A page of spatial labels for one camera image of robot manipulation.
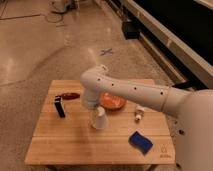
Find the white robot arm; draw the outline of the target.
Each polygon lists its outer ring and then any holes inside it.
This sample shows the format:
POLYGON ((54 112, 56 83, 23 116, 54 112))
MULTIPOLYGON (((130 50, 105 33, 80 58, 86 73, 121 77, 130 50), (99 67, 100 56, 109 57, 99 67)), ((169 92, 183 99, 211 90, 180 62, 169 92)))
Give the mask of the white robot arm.
POLYGON ((213 171, 213 90, 187 91, 174 87, 120 80, 98 65, 80 78, 83 104, 97 106, 102 92, 178 119, 175 162, 179 171, 213 171))

